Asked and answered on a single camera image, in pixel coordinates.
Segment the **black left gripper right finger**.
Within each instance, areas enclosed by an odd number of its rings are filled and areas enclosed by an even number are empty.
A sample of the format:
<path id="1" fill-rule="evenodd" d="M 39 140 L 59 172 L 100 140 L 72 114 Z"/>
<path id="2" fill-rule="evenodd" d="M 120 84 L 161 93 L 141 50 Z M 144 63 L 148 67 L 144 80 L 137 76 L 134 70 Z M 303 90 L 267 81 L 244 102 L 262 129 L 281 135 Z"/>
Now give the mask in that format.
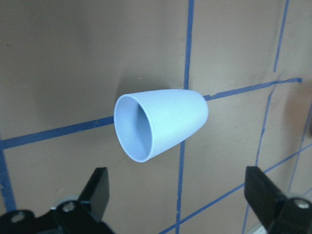
<path id="1" fill-rule="evenodd" d="M 310 234 L 312 203 L 286 196 L 257 166 L 245 170 L 244 196 L 268 234 Z"/>

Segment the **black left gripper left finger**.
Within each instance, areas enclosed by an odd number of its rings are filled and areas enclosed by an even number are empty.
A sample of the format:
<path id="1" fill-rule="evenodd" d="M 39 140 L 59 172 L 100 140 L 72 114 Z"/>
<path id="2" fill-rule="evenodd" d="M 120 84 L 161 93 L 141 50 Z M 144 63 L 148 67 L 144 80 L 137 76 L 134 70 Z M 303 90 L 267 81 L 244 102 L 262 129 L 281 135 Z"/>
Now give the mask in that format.
<path id="1" fill-rule="evenodd" d="M 106 167 L 96 168 L 78 199 L 67 200 L 46 214 L 35 217 L 30 210 L 0 216 L 2 234 L 112 234 L 102 221 L 109 201 Z"/>

